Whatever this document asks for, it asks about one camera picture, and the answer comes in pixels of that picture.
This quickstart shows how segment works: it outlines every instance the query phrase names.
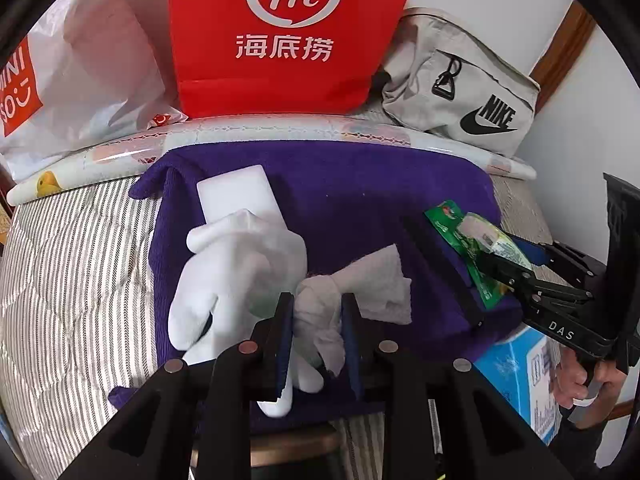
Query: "beige nike waist bag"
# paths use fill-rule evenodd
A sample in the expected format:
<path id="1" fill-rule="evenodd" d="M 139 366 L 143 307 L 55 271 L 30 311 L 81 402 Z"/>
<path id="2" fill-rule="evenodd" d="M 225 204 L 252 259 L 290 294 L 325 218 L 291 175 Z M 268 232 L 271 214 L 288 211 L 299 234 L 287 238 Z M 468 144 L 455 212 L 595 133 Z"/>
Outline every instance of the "beige nike waist bag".
<path id="1" fill-rule="evenodd" d="M 383 63 L 383 108 L 399 123 L 511 157 L 540 86 L 455 18 L 407 9 Z"/>

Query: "bed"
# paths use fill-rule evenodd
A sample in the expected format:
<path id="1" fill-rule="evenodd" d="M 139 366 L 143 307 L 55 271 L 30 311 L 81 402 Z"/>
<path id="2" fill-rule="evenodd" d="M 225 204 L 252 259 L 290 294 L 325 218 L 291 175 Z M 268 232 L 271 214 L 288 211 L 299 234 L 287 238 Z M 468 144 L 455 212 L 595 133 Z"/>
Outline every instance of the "bed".
<path id="1" fill-rule="evenodd" d="M 156 369 L 147 255 L 161 198 L 128 197 L 136 177 L 16 210 L 0 274 L 0 396 L 33 475 L 56 478 L 116 412 L 114 386 Z M 552 240 L 526 182 L 492 176 L 502 226 Z M 539 277 L 558 278 L 546 268 Z M 337 423 L 350 478 L 382 471 L 383 417 Z"/>

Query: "red paper bag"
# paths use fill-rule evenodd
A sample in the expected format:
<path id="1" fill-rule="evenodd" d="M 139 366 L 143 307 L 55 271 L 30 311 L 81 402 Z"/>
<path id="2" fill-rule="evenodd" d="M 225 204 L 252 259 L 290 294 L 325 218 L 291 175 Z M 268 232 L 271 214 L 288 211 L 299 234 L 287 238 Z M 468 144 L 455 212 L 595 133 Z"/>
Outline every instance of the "red paper bag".
<path id="1" fill-rule="evenodd" d="M 183 111 L 345 113 L 367 97 L 406 0 L 170 0 Z"/>

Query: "nike swoosh logo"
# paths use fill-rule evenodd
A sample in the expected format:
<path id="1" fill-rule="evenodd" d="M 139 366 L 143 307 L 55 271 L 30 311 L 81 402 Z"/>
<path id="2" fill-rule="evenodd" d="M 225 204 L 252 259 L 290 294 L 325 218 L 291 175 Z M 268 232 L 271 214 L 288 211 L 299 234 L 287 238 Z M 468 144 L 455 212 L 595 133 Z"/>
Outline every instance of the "nike swoosh logo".
<path id="1" fill-rule="evenodd" d="M 482 126 L 482 124 L 478 124 L 476 122 L 476 114 L 480 111 L 480 108 L 476 108 L 476 110 L 469 112 L 460 119 L 460 128 L 469 135 L 503 134 L 517 130 L 517 128 L 501 128 L 500 126 Z"/>

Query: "green snack package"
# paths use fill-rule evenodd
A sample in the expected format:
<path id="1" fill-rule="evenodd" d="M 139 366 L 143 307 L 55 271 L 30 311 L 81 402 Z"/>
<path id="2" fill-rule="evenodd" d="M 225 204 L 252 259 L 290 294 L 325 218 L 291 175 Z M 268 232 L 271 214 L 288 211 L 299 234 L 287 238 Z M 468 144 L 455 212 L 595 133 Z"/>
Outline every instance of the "green snack package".
<path id="1" fill-rule="evenodd" d="M 507 247 L 510 253 L 516 254 L 518 258 L 517 263 L 529 269 L 531 268 L 526 257 L 524 257 L 519 248 L 506 234 L 481 216 L 475 215 L 474 213 L 465 215 L 453 200 L 445 200 L 439 206 L 425 211 L 424 215 L 430 220 L 431 224 L 447 243 L 462 256 L 462 259 L 466 263 L 466 268 L 471 275 L 471 279 L 480 292 L 482 303 L 484 303 L 484 307 L 488 310 L 495 307 L 504 293 L 509 289 L 506 285 L 486 276 L 476 267 L 476 255 L 482 248 L 487 251 L 492 251 L 490 248 L 494 248 L 494 251 L 500 253 L 500 256 L 508 257 L 503 254 L 506 252 L 504 248 Z M 473 221 L 472 227 L 475 227 L 474 232 L 482 231 L 482 237 L 479 237 L 481 242 L 476 238 L 465 236 L 459 231 L 460 224 L 462 224 L 463 221 L 465 221 L 465 225 L 469 224 L 470 220 Z M 498 241 L 489 244 L 487 233 L 490 233 L 492 236 L 494 236 L 495 233 L 494 237 Z"/>

